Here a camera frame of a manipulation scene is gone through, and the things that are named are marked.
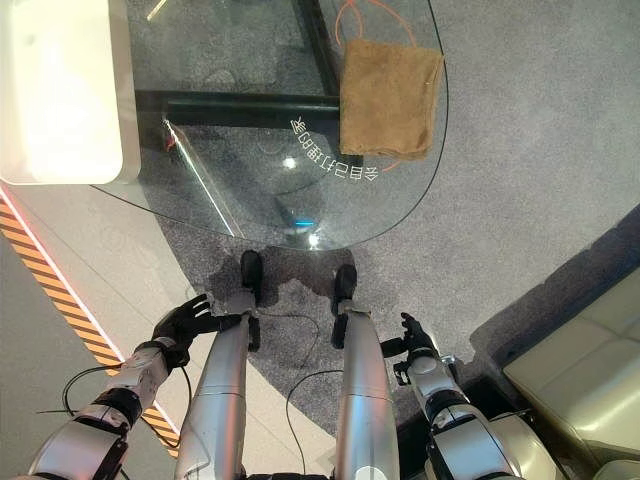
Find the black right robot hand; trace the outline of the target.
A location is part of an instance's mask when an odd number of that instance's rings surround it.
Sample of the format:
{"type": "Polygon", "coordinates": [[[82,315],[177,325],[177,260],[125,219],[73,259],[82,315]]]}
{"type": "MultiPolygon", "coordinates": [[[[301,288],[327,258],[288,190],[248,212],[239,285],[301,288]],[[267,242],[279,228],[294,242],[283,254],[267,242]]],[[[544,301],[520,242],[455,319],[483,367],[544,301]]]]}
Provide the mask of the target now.
{"type": "Polygon", "coordinates": [[[395,337],[380,343],[384,358],[395,357],[403,353],[413,354],[423,350],[433,354],[437,352],[431,337],[412,315],[402,312],[401,325],[404,328],[402,337],[395,337]]]}

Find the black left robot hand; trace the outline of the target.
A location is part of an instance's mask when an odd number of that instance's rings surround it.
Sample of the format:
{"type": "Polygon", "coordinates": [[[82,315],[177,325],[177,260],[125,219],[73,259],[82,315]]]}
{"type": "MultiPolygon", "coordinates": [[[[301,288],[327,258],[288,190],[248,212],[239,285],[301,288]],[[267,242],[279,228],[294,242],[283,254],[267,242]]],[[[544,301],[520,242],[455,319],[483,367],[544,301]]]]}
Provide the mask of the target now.
{"type": "Polygon", "coordinates": [[[201,335],[223,332],[239,325],[240,314],[214,316],[206,294],[198,295],[166,314],[154,328],[152,341],[169,343],[163,348],[167,370],[184,367],[190,360],[189,348],[201,335]]]}

